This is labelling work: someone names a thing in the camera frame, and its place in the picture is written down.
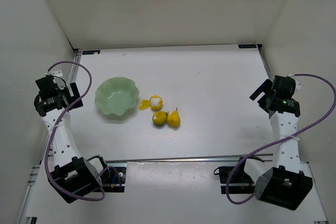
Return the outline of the yellow fake pear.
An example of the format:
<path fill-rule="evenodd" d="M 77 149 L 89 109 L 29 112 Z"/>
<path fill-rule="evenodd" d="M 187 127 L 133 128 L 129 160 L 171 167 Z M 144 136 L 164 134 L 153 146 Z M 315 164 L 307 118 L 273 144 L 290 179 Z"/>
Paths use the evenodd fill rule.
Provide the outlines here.
<path fill-rule="evenodd" d="M 178 109 L 175 109 L 168 117 L 167 123 L 174 128 L 178 128 L 181 124 L 181 119 L 178 113 Z"/>

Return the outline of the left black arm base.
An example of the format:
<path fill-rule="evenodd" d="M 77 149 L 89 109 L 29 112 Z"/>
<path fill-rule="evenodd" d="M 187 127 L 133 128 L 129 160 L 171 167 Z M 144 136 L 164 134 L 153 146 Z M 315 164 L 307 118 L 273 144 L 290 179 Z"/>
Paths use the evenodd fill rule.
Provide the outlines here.
<path fill-rule="evenodd" d="M 105 193 L 123 193 L 125 190 L 127 167 L 117 166 L 115 167 L 115 170 L 109 168 L 100 176 L 102 189 Z"/>

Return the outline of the torn yellow white fruit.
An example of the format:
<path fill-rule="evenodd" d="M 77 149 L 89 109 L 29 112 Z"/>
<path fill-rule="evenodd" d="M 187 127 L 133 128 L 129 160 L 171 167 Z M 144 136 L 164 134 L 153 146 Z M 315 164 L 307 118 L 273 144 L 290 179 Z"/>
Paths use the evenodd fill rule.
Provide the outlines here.
<path fill-rule="evenodd" d="M 149 102 L 152 111 L 159 111 L 163 106 L 163 100 L 158 95 L 150 97 Z"/>

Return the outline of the small yellow peel piece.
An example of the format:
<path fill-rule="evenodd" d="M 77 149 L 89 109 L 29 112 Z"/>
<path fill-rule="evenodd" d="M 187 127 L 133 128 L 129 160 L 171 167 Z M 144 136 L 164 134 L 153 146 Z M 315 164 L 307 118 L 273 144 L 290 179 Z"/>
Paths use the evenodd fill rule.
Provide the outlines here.
<path fill-rule="evenodd" d="M 139 110 L 145 110 L 148 109 L 151 106 L 150 101 L 149 100 L 142 100 L 141 104 L 139 105 Z"/>

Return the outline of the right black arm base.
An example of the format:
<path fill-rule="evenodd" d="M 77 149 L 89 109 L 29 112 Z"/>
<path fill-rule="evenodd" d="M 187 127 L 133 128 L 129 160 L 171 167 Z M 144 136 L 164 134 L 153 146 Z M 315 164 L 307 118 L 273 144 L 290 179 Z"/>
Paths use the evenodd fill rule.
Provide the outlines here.
<path fill-rule="evenodd" d="M 233 166 L 220 166 L 213 171 L 215 176 L 219 176 L 221 184 L 221 194 L 226 194 L 226 182 Z M 255 192 L 255 184 L 241 168 L 236 170 L 230 180 L 229 194 L 252 194 Z"/>

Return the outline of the yellow green fake lemon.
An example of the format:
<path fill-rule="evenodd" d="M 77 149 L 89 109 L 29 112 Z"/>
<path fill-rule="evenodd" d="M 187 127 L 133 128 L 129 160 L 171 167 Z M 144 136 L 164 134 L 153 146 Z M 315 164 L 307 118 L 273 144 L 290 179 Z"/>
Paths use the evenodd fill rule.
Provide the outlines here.
<path fill-rule="evenodd" d="M 155 112 L 152 116 L 153 124 L 157 127 L 162 127 L 166 123 L 168 115 L 169 113 L 165 111 Z"/>

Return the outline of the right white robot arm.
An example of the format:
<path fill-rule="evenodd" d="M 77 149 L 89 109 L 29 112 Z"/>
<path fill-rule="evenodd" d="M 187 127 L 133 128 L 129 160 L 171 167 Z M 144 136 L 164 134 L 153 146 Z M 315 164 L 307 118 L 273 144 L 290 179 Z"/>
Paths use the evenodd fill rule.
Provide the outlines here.
<path fill-rule="evenodd" d="M 289 210 L 296 210 L 313 186 L 306 176 L 299 157 L 299 102 L 293 99 L 296 82 L 291 77 L 275 76 L 266 80 L 251 96 L 268 113 L 275 149 L 271 165 L 250 157 L 244 162 L 244 172 L 255 184 L 255 198 Z"/>

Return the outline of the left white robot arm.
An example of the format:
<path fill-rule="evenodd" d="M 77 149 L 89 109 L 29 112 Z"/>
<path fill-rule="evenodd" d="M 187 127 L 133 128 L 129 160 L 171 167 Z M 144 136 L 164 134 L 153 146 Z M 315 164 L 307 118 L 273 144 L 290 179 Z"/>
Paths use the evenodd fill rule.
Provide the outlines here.
<path fill-rule="evenodd" d="M 46 75 L 36 80 L 39 92 L 34 99 L 34 106 L 48 134 L 54 132 L 51 143 L 54 168 L 48 181 L 70 204 L 102 187 L 100 173 L 107 164 L 99 155 L 89 159 L 80 155 L 72 135 L 70 114 L 65 111 L 80 95 L 75 83 L 70 84 L 73 92 L 70 94 L 66 86 L 57 84 L 57 79 L 57 76 Z"/>

